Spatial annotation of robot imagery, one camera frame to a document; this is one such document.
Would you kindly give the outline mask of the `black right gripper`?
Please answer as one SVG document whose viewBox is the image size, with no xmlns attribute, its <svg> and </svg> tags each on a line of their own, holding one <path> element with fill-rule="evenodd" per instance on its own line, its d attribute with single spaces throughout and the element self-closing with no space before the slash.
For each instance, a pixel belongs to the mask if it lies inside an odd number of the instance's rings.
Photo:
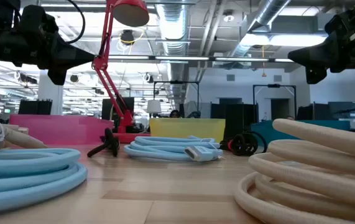
<svg viewBox="0 0 355 224">
<path fill-rule="evenodd" d="M 305 77 L 308 84 L 317 84 L 324 80 L 329 69 L 330 40 L 322 43 L 290 51 L 288 59 L 305 67 Z M 331 72 L 340 73 L 343 70 L 355 69 L 355 32 L 345 42 L 338 46 L 338 59 L 331 66 Z"/>
</svg>

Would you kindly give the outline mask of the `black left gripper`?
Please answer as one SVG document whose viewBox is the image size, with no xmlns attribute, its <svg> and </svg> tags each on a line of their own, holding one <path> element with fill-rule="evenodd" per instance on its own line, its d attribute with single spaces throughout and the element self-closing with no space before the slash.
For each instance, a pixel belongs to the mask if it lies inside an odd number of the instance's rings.
<svg viewBox="0 0 355 224">
<path fill-rule="evenodd" d="M 66 43 L 56 32 L 45 35 L 38 45 L 28 43 L 20 32 L 9 33 L 9 61 L 17 67 L 22 64 L 48 69 L 48 77 L 55 85 L 64 85 L 67 70 L 92 62 L 95 56 Z"/>
</svg>

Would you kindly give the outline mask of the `black cable red tie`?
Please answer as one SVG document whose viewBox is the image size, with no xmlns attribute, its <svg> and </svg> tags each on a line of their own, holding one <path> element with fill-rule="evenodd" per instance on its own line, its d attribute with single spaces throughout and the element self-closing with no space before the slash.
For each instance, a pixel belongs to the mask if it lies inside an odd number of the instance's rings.
<svg viewBox="0 0 355 224">
<path fill-rule="evenodd" d="M 235 156 L 252 156 L 259 146 L 263 146 L 262 153 L 267 152 L 267 143 L 263 136 L 255 131 L 244 131 L 233 138 L 220 142 L 222 150 L 231 151 Z"/>
</svg>

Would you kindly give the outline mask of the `red desk lamp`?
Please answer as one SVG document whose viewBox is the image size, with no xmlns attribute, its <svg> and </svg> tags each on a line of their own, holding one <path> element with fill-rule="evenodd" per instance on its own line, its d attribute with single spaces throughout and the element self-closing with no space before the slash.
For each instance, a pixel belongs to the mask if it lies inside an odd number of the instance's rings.
<svg viewBox="0 0 355 224">
<path fill-rule="evenodd" d="M 143 0 L 106 0 L 103 33 L 99 54 L 94 58 L 92 67 L 96 71 L 108 93 L 111 103 L 119 116 L 119 126 L 116 136 L 123 144 L 129 144 L 138 134 L 128 133 L 126 128 L 134 124 L 133 113 L 119 94 L 107 69 L 112 39 L 113 19 L 126 26 L 139 27 L 149 21 L 149 12 Z"/>
</svg>

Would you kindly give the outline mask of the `black partition panel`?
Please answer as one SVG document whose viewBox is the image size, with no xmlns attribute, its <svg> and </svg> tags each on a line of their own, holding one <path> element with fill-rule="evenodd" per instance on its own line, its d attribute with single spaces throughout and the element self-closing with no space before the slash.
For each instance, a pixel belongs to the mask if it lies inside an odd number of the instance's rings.
<svg viewBox="0 0 355 224">
<path fill-rule="evenodd" d="M 52 100 L 21 100 L 18 114 L 50 115 Z"/>
<path fill-rule="evenodd" d="M 256 123 L 256 109 L 257 106 L 250 104 L 212 104 L 211 118 L 224 119 L 223 140 L 232 139 L 237 134 L 251 130 L 251 124 Z"/>
<path fill-rule="evenodd" d="M 312 103 L 298 108 L 296 120 L 332 120 L 328 104 Z"/>
</svg>

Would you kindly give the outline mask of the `background computer monitor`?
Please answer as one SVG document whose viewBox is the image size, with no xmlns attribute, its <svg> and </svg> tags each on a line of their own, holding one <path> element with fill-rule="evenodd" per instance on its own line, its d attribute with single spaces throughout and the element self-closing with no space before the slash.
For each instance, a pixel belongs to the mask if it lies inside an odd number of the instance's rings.
<svg viewBox="0 0 355 224">
<path fill-rule="evenodd" d="M 334 101 L 328 106 L 333 119 L 355 119 L 355 102 Z"/>
</svg>

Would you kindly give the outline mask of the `blue plastic bin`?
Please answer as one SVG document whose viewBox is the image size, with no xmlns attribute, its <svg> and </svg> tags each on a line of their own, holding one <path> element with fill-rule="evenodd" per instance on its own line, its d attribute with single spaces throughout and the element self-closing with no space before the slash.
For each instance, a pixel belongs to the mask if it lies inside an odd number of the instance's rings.
<svg viewBox="0 0 355 224">
<path fill-rule="evenodd" d="M 351 125 L 349 121 L 337 121 L 337 120 L 301 120 L 303 123 L 314 124 L 318 126 L 325 126 L 334 129 L 341 129 L 345 131 L 349 131 L 351 129 Z M 289 134 L 281 133 L 277 131 L 272 126 L 273 121 L 262 121 L 260 123 L 251 124 L 251 131 L 259 133 L 269 144 L 271 141 L 279 140 L 279 139 L 297 139 L 294 136 Z"/>
</svg>

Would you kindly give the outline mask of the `pink plastic bin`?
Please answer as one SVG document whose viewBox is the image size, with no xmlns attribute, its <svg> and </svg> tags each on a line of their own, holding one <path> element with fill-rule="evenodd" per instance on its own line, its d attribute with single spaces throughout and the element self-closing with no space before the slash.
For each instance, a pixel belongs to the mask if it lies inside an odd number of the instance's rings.
<svg viewBox="0 0 355 224">
<path fill-rule="evenodd" d="M 101 142 L 114 123 L 89 116 L 12 114 L 10 123 L 29 129 L 29 135 L 48 145 L 85 145 Z"/>
</svg>

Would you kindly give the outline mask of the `black background screen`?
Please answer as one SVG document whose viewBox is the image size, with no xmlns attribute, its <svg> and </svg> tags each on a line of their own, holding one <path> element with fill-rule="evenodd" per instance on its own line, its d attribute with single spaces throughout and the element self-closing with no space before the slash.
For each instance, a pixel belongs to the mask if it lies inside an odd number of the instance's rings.
<svg viewBox="0 0 355 224">
<path fill-rule="evenodd" d="M 134 112 L 134 97 L 124 97 L 124 102 L 130 112 Z M 101 110 L 101 119 L 105 120 L 115 120 L 119 118 L 116 109 L 113 108 L 113 104 L 110 98 L 103 99 L 102 101 L 102 110 Z"/>
</svg>

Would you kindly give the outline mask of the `white shade table lamp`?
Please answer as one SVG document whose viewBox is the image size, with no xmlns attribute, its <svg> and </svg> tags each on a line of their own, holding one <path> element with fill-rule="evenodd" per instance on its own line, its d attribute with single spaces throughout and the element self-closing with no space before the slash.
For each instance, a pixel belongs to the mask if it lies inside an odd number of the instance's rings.
<svg viewBox="0 0 355 224">
<path fill-rule="evenodd" d="M 147 113 L 155 118 L 162 112 L 161 102 L 159 100 L 149 100 L 147 102 Z"/>
</svg>

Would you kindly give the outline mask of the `long ceiling light strip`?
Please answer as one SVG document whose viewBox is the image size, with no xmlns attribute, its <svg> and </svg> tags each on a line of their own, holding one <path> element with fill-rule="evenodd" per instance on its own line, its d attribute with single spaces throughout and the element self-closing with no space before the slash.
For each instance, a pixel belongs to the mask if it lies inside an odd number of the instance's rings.
<svg viewBox="0 0 355 224">
<path fill-rule="evenodd" d="M 110 55 L 110 60 L 166 60 L 166 61 L 206 61 L 206 62 L 265 62 L 293 63 L 287 58 L 259 57 L 191 57 L 191 56 L 154 56 L 154 55 Z"/>
</svg>

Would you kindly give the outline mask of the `yellow plastic bin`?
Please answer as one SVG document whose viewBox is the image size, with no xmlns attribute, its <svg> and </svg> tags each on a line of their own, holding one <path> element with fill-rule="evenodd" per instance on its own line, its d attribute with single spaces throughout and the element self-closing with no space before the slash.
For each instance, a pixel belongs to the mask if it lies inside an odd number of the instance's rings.
<svg viewBox="0 0 355 224">
<path fill-rule="evenodd" d="M 208 118 L 151 118 L 150 134 L 167 138 L 213 138 L 216 142 L 224 139 L 224 119 Z"/>
</svg>

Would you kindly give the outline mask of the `black stand frame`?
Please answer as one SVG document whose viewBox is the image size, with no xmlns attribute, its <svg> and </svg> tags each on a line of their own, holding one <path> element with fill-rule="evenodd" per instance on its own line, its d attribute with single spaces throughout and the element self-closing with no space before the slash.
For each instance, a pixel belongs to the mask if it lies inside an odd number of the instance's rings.
<svg viewBox="0 0 355 224">
<path fill-rule="evenodd" d="M 294 118 L 297 117 L 297 88 L 295 85 L 280 85 L 280 84 L 253 85 L 252 86 L 252 104 L 253 104 L 253 109 L 254 109 L 253 114 L 254 114 L 254 118 L 255 118 L 256 123 L 259 122 L 259 106 L 256 101 L 256 96 L 258 93 L 260 93 L 260 90 L 256 91 L 257 87 L 261 87 L 261 89 L 263 89 L 263 88 L 284 88 L 284 89 L 286 89 L 288 92 L 290 92 L 293 95 Z"/>
<path fill-rule="evenodd" d="M 161 83 L 161 84 L 170 84 L 170 85 L 183 85 L 183 84 L 192 84 L 196 85 L 196 94 L 197 94 L 197 101 L 196 101 L 196 111 L 191 112 L 188 115 L 188 118 L 200 118 L 201 117 L 201 111 L 200 111 L 200 83 L 198 81 L 181 81 L 181 80 L 171 80 L 171 81 L 155 81 L 153 83 L 153 89 L 152 89 L 152 97 L 155 99 L 155 96 L 157 95 L 156 92 L 158 89 L 156 88 L 156 84 Z"/>
</svg>

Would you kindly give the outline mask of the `silver ceiling air duct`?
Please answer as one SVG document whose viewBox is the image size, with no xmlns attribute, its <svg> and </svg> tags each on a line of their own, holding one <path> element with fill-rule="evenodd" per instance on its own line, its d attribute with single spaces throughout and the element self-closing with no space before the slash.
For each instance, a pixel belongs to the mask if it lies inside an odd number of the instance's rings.
<svg viewBox="0 0 355 224">
<path fill-rule="evenodd" d="M 256 11 L 245 15 L 240 26 L 240 38 L 235 48 L 228 53 L 229 57 L 243 57 L 254 45 L 260 45 L 265 37 L 252 32 L 256 29 L 265 29 L 270 32 L 272 22 L 288 6 L 291 0 L 261 0 Z"/>
<path fill-rule="evenodd" d="M 173 3 L 174 0 L 162 0 L 164 4 L 156 4 L 159 16 L 159 28 L 164 42 L 166 56 L 186 56 L 188 44 L 183 43 L 188 38 L 188 6 L 182 3 Z M 168 79 L 170 81 L 188 81 L 188 63 L 171 62 L 167 65 Z"/>
</svg>

